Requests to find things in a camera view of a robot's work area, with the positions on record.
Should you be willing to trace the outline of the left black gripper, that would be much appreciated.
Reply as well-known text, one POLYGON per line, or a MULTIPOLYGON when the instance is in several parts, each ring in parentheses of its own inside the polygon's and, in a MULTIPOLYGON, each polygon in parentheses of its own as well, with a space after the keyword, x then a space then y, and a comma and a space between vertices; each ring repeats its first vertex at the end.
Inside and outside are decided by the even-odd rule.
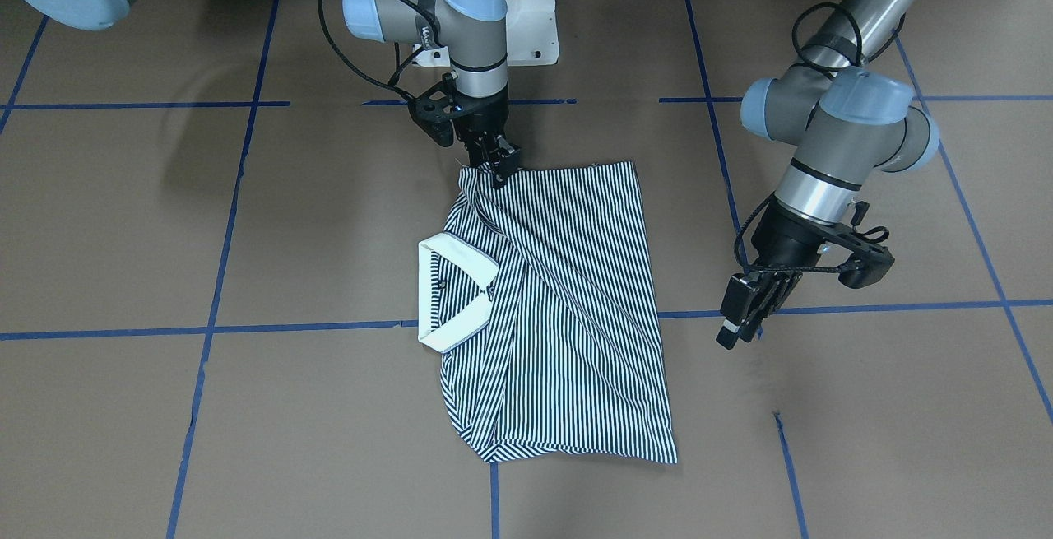
POLYGON ((735 273, 721 301, 723 324, 716 342, 726 350, 751 342, 766 318, 776 313, 804 272, 832 273, 820 267, 820 248, 830 242, 831 221, 817 221, 782 204, 760 204, 752 214, 755 229, 749 243, 756 251, 752 273, 735 273))

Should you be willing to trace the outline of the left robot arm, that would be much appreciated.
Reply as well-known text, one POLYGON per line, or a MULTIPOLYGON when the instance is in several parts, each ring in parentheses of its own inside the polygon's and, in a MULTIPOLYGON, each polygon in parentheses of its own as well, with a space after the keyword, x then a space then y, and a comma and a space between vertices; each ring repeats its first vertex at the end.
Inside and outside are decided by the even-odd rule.
POLYGON ((846 249, 847 260, 827 272, 847 288, 871 286, 893 265, 888 229, 859 229, 869 209, 859 193, 873 171, 917 169, 939 146, 937 123, 913 104, 914 89, 871 67, 898 37, 913 2, 815 4, 828 18, 807 40, 793 34, 793 64, 742 97, 742 127, 795 153, 778 186, 737 231, 740 273, 727 283, 716 337, 723 348, 751 341, 806 273, 824 272, 821 254, 832 246, 846 249))

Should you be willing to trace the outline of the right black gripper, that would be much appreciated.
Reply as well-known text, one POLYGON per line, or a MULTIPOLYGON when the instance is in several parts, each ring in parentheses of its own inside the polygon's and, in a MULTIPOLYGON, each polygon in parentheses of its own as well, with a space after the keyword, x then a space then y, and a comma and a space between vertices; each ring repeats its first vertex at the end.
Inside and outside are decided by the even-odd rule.
POLYGON ((489 165, 490 187, 500 189, 522 163, 522 149, 505 137, 510 116, 506 91, 478 98, 456 92, 456 118, 452 120, 457 138, 469 153, 469 166, 489 165))

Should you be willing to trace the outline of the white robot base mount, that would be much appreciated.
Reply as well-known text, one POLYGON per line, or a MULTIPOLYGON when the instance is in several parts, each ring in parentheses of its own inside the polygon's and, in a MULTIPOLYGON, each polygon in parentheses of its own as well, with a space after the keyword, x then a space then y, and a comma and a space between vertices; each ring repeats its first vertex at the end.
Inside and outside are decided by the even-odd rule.
POLYGON ((541 67, 560 55, 556 0, 505 0, 508 65, 541 67))

